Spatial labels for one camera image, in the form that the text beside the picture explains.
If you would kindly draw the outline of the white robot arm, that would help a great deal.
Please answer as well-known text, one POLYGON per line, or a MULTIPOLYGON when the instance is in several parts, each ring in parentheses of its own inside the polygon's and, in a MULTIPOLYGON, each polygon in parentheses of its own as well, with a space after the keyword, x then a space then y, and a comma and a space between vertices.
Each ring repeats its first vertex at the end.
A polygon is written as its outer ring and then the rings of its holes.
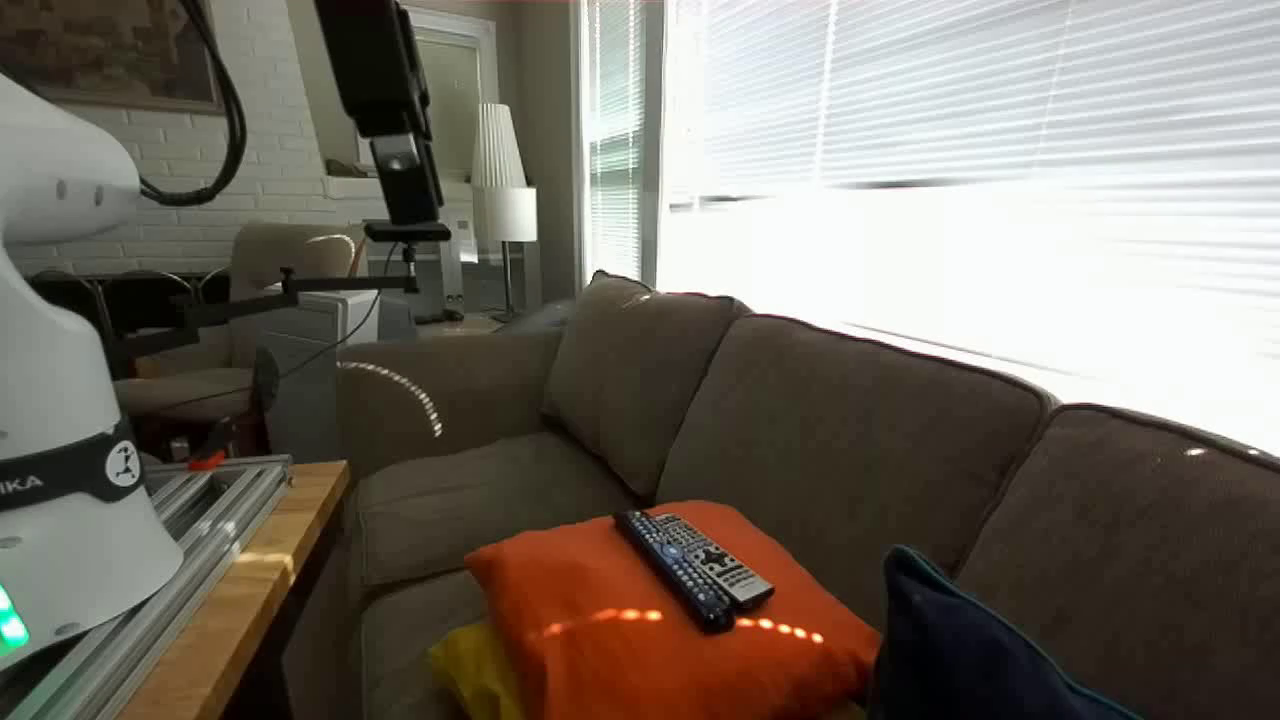
POLYGON ((21 246, 124 223, 137 200, 114 132, 0 76, 0 667, 144 603, 185 559, 100 331, 14 265, 21 246))

